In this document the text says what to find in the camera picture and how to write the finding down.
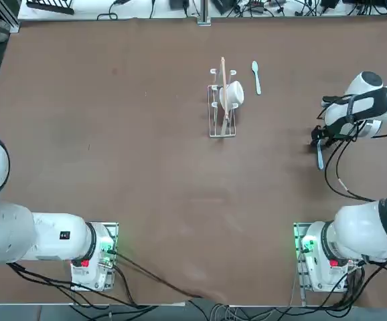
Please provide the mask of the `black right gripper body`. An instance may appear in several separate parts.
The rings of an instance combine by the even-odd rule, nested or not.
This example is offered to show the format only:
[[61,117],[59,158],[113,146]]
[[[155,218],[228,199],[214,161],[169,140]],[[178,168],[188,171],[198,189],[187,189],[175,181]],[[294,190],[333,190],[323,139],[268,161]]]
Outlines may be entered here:
[[328,140],[346,142],[356,140],[362,129],[363,124],[346,124],[338,133],[330,134]]

